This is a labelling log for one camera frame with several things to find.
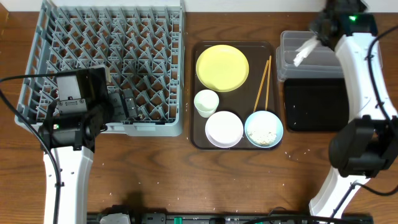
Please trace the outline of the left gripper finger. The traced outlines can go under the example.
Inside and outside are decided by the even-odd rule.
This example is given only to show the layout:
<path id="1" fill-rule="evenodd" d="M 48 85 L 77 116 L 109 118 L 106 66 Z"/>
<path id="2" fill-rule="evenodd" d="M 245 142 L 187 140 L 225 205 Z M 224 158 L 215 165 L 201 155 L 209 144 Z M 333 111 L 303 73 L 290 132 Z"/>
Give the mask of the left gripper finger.
<path id="1" fill-rule="evenodd" d="M 122 103 L 122 97 L 118 92 L 109 94 L 109 100 L 114 108 L 112 122 L 121 122 L 126 119 L 126 112 Z"/>
<path id="2" fill-rule="evenodd" d="M 131 89 L 123 90 L 124 101 L 128 113 L 128 118 L 138 117 L 138 110 L 136 105 L 136 99 Z"/>

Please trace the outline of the white paper napkin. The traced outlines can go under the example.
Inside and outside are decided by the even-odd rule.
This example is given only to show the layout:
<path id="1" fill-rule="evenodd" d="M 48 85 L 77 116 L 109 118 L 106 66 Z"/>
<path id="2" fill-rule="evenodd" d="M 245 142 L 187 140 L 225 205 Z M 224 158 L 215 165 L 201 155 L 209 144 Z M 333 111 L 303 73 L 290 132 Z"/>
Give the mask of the white paper napkin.
<path id="1" fill-rule="evenodd" d="M 306 42 L 304 42 L 297 50 L 297 54 L 293 60 L 294 65 L 298 67 L 302 61 L 307 58 L 310 53 L 317 47 L 319 44 L 319 40 L 317 36 L 313 36 L 312 38 L 308 39 Z"/>

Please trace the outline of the white cup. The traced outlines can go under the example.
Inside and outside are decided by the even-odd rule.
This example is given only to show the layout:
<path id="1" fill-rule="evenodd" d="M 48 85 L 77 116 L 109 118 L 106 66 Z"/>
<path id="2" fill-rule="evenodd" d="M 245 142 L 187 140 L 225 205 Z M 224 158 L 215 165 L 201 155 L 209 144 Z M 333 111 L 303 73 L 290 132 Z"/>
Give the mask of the white cup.
<path id="1" fill-rule="evenodd" d="M 213 90 L 199 91 L 194 97 L 194 106 L 200 116 L 209 118 L 219 105 L 219 97 Z"/>

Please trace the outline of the light blue bowl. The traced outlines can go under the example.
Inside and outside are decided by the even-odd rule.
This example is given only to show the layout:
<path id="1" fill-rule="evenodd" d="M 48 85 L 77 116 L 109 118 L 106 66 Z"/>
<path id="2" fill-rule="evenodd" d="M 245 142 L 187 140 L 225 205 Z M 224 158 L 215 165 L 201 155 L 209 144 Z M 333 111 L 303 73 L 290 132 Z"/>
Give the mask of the light blue bowl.
<path id="1" fill-rule="evenodd" d="M 248 131 L 252 130 L 261 130 L 261 131 L 270 131 L 274 132 L 277 135 L 275 142 L 268 147 L 262 147 L 254 144 L 248 138 Z M 284 127 L 280 118 L 270 111 L 257 111 L 252 113 L 245 121 L 244 124 L 244 132 L 248 139 L 248 141 L 256 147 L 262 149 L 272 149 L 276 147 L 279 143 L 281 143 L 283 135 L 284 135 Z"/>

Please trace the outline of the rice and shell waste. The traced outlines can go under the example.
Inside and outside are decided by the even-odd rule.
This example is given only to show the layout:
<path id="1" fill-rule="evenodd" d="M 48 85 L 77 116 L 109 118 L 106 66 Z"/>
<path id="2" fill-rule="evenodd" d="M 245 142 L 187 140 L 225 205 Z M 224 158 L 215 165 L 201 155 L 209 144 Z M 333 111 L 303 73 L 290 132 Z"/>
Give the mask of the rice and shell waste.
<path id="1" fill-rule="evenodd" d="M 254 144 L 262 147 L 271 146 L 277 138 L 276 133 L 270 131 L 252 130 L 248 131 L 247 134 Z"/>

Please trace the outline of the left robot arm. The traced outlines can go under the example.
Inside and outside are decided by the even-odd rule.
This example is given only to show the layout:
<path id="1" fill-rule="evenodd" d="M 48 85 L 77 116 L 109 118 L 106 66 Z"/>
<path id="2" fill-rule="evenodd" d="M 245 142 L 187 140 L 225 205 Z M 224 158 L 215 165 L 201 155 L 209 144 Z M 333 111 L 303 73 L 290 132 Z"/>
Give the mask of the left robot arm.
<path id="1" fill-rule="evenodd" d="M 56 74 L 58 99 L 41 127 L 46 172 L 45 223 L 86 223 L 96 137 L 115 119 L 121 97 L 110 96 L 109 68 L 97 65 Z"/>

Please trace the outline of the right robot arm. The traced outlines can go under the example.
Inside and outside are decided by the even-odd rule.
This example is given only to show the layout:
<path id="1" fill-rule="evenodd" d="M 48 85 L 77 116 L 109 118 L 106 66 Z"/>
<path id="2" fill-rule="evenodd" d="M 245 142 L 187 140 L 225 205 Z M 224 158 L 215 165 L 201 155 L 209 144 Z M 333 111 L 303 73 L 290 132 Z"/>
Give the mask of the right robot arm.
<path id="1" fill-rule="evenodd" d="M 349 122 L 331 140 L 331 169 L 309 210 L 340 218 L 367 182 L 397 158 L 397 110 L 389 98 L 379 59 L 379 34 L 364 1 L 327 0 L 311 23 L 314 40 L 334 51 L 343 71 Z"/>

